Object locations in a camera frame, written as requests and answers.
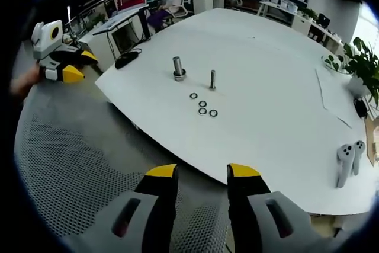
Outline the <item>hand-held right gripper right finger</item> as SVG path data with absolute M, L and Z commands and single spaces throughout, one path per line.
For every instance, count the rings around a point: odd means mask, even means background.
M 229 219 L 236 252 L 332 252 L 333 238 L 319 235 L 310 215 L 279 191 L 270 191 L 249 167 L 227 166 Z

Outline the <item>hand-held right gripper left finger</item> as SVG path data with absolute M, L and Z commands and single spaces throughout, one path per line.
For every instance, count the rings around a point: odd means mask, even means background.
M 119 194 L 80 235 L 72 252 L 168 252 L 176 218 L 177 164 L 145 173 L 134 191 Z

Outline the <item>person's left hand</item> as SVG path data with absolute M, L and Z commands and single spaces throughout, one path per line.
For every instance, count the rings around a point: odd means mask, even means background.
M 28 71 L 11 81 L 9 86 L 10 93 L 15 97 L 24 100 L 28 96 L 33 85 L 39 83 L 41 80 L 40 66 L 36 62 Z

